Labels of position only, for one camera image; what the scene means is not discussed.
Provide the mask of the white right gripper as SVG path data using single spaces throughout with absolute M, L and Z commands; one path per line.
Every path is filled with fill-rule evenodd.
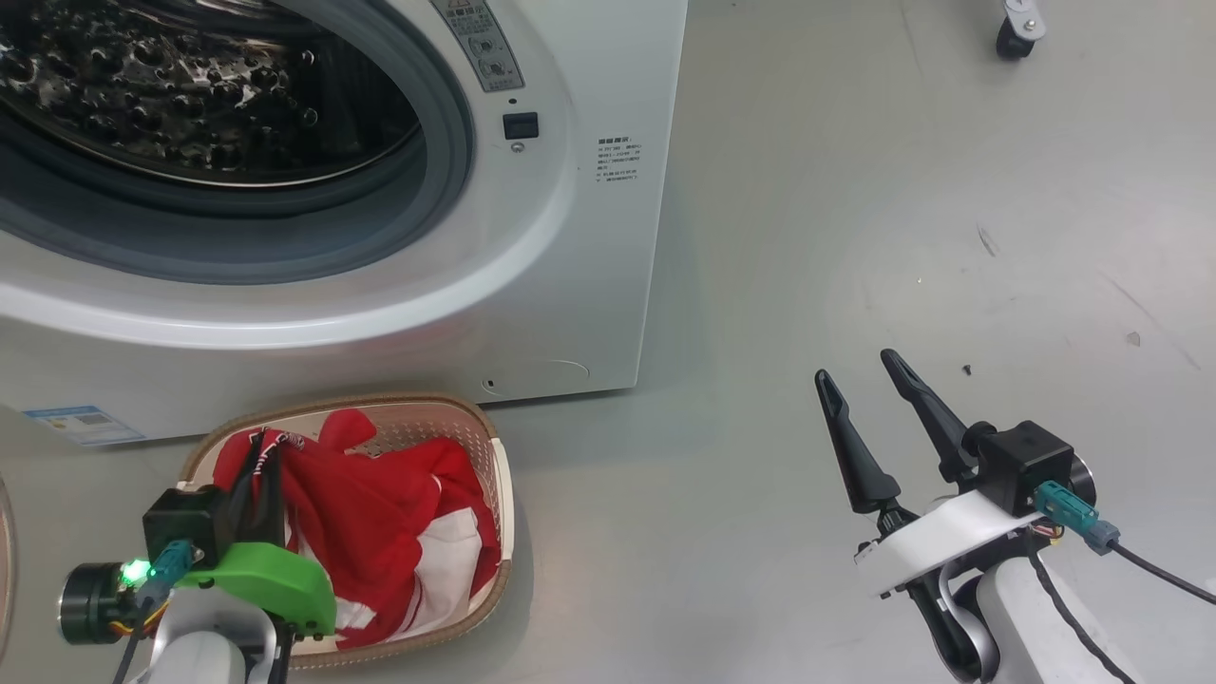
M 939 455 L 939 472 L 948 484 L 972 484 L 976 458 L 963 445 L 966 424 L 893 348 L 879 353 L 897 394 L 911 404 Z M 897 501 L 896 480 L 876 462 L 855 428 L 848 400 L 827 370 L 815 372 L 815 389 L 824 413 L 848 505 L 855 514 L 877 514 Z M 1038 511 L 1017 517 L 981 492 L 968 492 L 939 503 L 903 528 L 871 542 L 855 556 L 860 584 L 869 595 L 882 595 L 972 553 L 1010 531 L 1034 523 Z

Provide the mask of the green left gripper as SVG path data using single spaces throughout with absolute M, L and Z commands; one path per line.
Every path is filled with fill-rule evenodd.
M 285 544 L 278 445 L 266 432 L 235 434 L 216 459 L 216 486 L 227 493 L 235 544 L 216 567 L 192 570 L 178 589 L 216 588 L 294 626 L 304 637 L 333 637 L 337 598 L 321 564 Z

